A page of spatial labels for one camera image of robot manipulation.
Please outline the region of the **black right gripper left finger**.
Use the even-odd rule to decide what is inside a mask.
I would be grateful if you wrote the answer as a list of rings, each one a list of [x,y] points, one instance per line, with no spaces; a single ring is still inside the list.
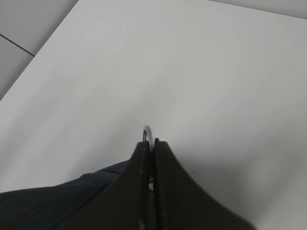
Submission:
[[[149,161],[149,143],[139,142],[118,179],[80,212],[79,229],[148,229]]]

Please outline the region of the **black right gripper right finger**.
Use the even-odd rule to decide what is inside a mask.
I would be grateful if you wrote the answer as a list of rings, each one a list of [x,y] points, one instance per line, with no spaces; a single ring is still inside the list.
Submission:
[[[183,169],[169,144],[155,139],[154,198],[159,230],[253,230],[208,195]]]

